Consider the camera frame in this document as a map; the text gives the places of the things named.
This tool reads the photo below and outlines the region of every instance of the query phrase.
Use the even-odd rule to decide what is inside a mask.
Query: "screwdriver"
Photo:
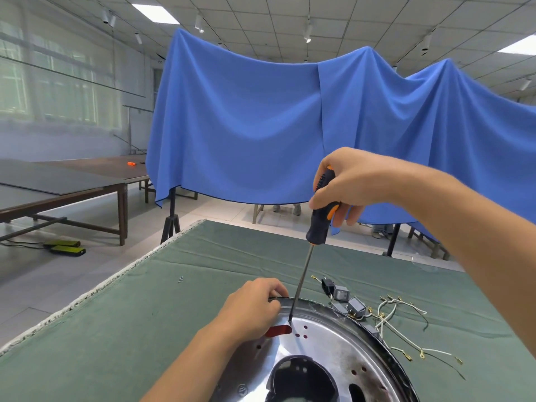
[[[328,167],[325,173],[321,176],[320,180],[318,181],[315,192],[320,188],[326,187],[327,184],[331,182],[333,179],[335,179],[335,172],[333,171],[333,169]],[[339,202],[331,202],[327,206],[321,209],[312,211],[311,226],[309,227],[309,231],[307,231],[307,234],[305,235],[305,239],[309,243],[311,243],[311,246],[309,248],[309,252],[307,253],[307,257],[305,259],[305,267],[303,268],[303,273],[300,278],[300,282],[298,283],[298,289],[296,290],[296,294],[294,295],[294,300],[292,301],[291,312],[288,315],[289,323],[292,321],[294,308],[296,307],[296,302],[298,301],[298,298],[300,297],[300,292],[303,286],[303,281],[305,279],[305,275],[307,274],[309,261],[311,260],[312,250],[315,247],[315,245],[326,243],[327,232],[329,231],[329,228],[330,228],[331,219],[333,218],[335,211],[337,211],[337,209],[339,208],[339,205],[340,205]]]

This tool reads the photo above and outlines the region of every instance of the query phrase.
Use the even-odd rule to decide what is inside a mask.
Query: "green table cover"
[[[0,356],[0,400],[136,401],[245,281],[277,277],[293,292],[307,249],[305,240],[205,221]],[[442,358],[459,373],[385,329],[387,343],[413,357],[396,354],[423,402],[536,400],[536,360],[465,273],[331,245],[314,250],[309,268],[367,305],[390,294],[428,311],[425,331],[408,307],[392,324],[461,358]],[[309,277],[301,297],[327,301]]]

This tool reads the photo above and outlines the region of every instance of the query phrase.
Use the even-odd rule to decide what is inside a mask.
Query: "screwdriver shaft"
[[[296,307],[296,302],[298,301],[298,298],[300,297],[301,288],[303,286],[303,281],[305,280],[305,275],[307,274],[307,268],[309,267],[309,261],[311,260],[311,254],[312,250],[315,246],[311,244],[309,248],[309,252],[307,253],[307,258],[305,259],[305,267],[303,267],[303,273],[302,277],[300,278],[300,282],[298,283],[298,289],[296,289],[296,294],[294,295],[294,300],[292,301],[291,306],[291,312],[288,315],[288,322],[290,323],[292,321],[292,315],[294,314],[294,308]]]

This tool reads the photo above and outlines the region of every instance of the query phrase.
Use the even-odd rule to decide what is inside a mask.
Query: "hole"
[[[276,366],[270,377],[270,392],[265,399],[270,402],[326,402],[339,399],[331,375],[320,364],[303,356],[290,357]]]
[[[363,394],[363,391],[361,390],[361,388],[359,388],[358,385],[350,384],[348,386],[348,390],[350,391],[352,402],[367,402],[365,399],[365,395]]]
[[[265,337],[275,337],[280,336],[282,334],[291,334],[292,327],[290,327],[288,324],[281,324],[280,326],[272,326],[268,329]]]

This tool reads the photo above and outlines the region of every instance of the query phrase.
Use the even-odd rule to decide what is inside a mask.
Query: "screwdriver handle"
[[[326,187],[333,179],[335,179],[335,171],[328,168],[318,181],[315,192],[320,188]],[[339,202],[331,202],[321,209],[312,211],[311,227],[309,227],[309,231],[305,235],[307,241],[313,245],[325,244],[331,219],[339,205]]]

